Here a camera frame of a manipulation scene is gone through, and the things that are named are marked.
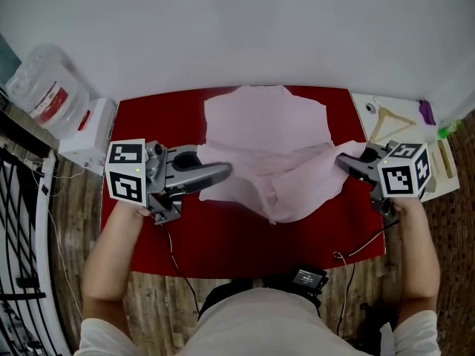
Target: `clothes hanger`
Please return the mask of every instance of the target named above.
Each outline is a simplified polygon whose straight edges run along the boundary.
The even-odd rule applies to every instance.
[[[374,96],[373,97],[373,101],[379,106],[379,109],[378,109],[378,115],[379,115],[379,119],[378,119],[378,123],[376,124],[376,127],[374,128],[374,131],[373,133],[371,134],[371,137],[370,137],[370,142],[378,142],[378,141],[382,141],[383,139],[386,139],[394,134],[398,134],[399,132],[402,132],[404,131],[405,129],[408,129],[409,127],[412,127],[413,125],[415,126],[416,123],[413,121],[413,120],[410,120],[406,117],[403,117],[403,116],[399,116],[399,115],[396,115],[394,113],[392,113],[391,111],[389,111],[387,108],[385,107],[382,107],[381,105],[379,105],[377,102],[376,102],[376,97]],[[391,132],[389,134],[387,134],[386,136],[383,136],[381,137],[380,139],[378,139],[378,133],[379,131],[381,130],[381,127],[383,125],[383,121],[386,117],[391,117],[393,119],[396,119],[396,120],[399,120],[401,122],[405,122],[407,125],[394,131],[394,132]]]

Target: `red table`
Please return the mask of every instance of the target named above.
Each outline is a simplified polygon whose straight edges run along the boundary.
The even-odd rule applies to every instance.
[[[208,88],[125,100],[120,103],[112,140],[145,138],[167,148],[205,142],[203,102],[235,88]],[[327,106],[332,140],[336,145],[352,139],[365,142],[358,114],[347,90],[288,87],[294,95]],[[381,228],[381,216],[370,207],[369,185],[349,178],[343,191],[298,222],[271,226],[257,214],[235,203],[200,202],[187,196],[181,219],[165,224],[173,252],[186,277],[244,278],[287,273],[297,264],[332,268],[341,265],[333,252],[348,254]],[[102,192],[102,227],[115,201]],[[380,236],[348,262],[384,254]],[[164,228],[145,220],[132,261],[132,269],[152,274],[177,275],[170,258]]]

